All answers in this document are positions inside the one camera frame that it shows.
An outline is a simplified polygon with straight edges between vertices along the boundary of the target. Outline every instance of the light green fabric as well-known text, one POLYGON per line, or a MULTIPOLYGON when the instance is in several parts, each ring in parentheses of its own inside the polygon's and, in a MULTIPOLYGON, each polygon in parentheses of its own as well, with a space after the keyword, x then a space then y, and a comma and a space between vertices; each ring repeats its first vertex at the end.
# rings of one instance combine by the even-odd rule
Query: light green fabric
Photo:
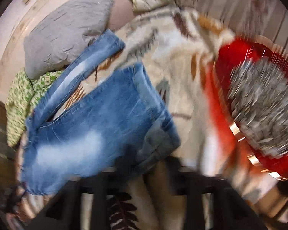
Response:
POLYGON ((51 84, 63 71, 48 72, 36 80, 29 80, 25 70, 16 75, 10 85, 9 95, 5 104, 7 110, 7 143, 13 147, 25 130, 25 119, 51 84))

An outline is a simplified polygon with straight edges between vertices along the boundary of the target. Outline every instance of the red container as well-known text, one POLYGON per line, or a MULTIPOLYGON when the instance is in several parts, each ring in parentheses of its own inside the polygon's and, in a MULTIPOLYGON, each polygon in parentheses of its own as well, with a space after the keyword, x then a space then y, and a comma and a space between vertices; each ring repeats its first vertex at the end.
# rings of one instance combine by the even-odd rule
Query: red container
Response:
MULTIPOLYGON (((288 62, 281 55, 272 52, 262 44, 235 40, 220 49, 219 57, 214 64, 214 80, 216 86, 219 88, 220 104, 229 125, 234 123, 230 111, 231 101, 227 99, 230 86, 230 73, 233 67, 239 65, 245 59, 252 58, 256 61, 264 56, 276 63, 284 71, 286 78, 288 78, 288 62)), ((288 155, 276 159, 270 156, 263 156, 260 151, 253 149, 250 145, 249 147, 264 168, 271 172, 277 172, 283 177, 288 177, 288 155)))

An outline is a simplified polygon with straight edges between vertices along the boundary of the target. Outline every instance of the pillowcase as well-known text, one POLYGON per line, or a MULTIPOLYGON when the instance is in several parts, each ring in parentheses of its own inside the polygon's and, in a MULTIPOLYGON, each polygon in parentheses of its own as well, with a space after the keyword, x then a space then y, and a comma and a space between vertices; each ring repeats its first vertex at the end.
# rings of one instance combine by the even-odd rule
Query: pillowcase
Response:
POLYGON ((25 72, 37 79, 73 62, 105 30, 113 0, 69 0, 24 39, 25 72))

